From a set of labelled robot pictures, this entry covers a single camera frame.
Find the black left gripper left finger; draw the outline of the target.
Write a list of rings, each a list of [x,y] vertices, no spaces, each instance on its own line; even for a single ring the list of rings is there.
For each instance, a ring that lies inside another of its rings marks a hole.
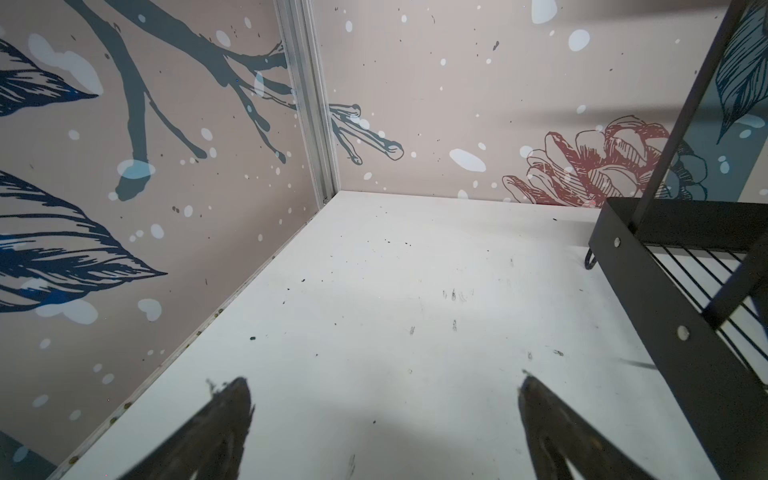
[[[255,407],[237,377],[123,479],[236,479]]]

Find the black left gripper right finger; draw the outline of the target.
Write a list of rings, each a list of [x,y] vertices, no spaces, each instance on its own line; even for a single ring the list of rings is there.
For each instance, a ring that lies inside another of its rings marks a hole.
[[[538,479],[650,479],[652,476],[533,375],[518,406]]]

